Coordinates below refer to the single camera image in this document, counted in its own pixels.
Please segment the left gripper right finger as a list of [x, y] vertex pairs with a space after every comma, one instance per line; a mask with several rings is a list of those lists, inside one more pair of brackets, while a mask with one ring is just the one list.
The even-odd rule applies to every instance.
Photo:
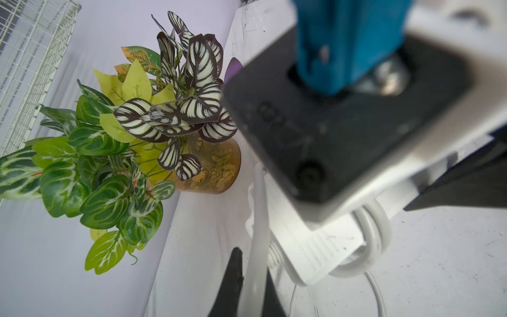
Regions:
[[262, 317], [286, 317], [287, 314], [278, 298], [271, 274], [267, 271]]

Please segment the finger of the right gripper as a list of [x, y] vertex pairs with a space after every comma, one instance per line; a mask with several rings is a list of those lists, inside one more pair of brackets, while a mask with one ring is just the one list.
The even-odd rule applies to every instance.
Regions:
[[425, 188], [405, 211], [456, 206], [506, 208], [506, 127]]

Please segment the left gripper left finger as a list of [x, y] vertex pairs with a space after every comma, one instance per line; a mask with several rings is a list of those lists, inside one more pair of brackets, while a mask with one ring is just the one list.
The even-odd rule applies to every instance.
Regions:
[[243, 281], [242, 251], [239, 247], [236, 247], [231, 252], [223, 280], [209, 313], [209, 317], [237, 316]]

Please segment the white power strip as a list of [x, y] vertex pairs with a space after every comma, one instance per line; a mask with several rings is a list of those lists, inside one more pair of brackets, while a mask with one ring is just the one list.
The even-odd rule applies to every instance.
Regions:
[[298, 285], [314, 285], [327, 275], [364, 273], [392, 244], [391, 220], [454, 165], [492, 140], [481, 136], [428, 166], [408, 170], [409, 155], [389, 166], [352, 196], [337, 215], [322, 223], [303, 220], [268, 173], [264, 173], [271, 242], [269, 268], [283, 265]]

